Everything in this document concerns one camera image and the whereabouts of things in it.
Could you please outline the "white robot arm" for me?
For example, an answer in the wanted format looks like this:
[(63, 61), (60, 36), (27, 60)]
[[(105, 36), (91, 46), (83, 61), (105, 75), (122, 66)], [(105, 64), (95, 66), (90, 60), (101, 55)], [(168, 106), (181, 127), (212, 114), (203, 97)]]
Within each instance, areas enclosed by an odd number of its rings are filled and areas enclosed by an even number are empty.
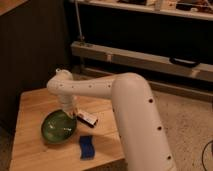
[(135, 73), (75, 81), (58, 70), (47, 83), (62, 109), (72, 108), (73, 95), (111, 100), (128, 171), (177, 171), (149, 83)]

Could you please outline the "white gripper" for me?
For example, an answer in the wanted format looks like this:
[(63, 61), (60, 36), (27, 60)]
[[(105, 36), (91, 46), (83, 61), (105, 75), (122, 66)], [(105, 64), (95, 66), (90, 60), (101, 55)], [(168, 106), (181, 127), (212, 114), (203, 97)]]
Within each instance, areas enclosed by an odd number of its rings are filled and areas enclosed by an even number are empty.
[(74, 96), (61, 95), (59, 97), (59, 102), (62, 110), (68, 113), (70, 118), (77, 117), (76, 98)]

